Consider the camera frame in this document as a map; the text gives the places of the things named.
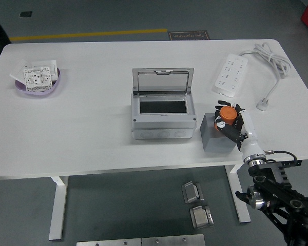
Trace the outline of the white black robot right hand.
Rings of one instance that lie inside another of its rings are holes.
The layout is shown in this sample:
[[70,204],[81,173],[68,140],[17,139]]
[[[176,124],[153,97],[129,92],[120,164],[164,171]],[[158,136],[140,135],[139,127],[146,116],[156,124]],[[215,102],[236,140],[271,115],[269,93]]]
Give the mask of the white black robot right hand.
[[250,114],[238,104],[223,100],[219,100],[215,108],[215,128],[236,143],[242,152],[243,162],[249,164],[257,159],[265,161],[266,155],[258,144]]

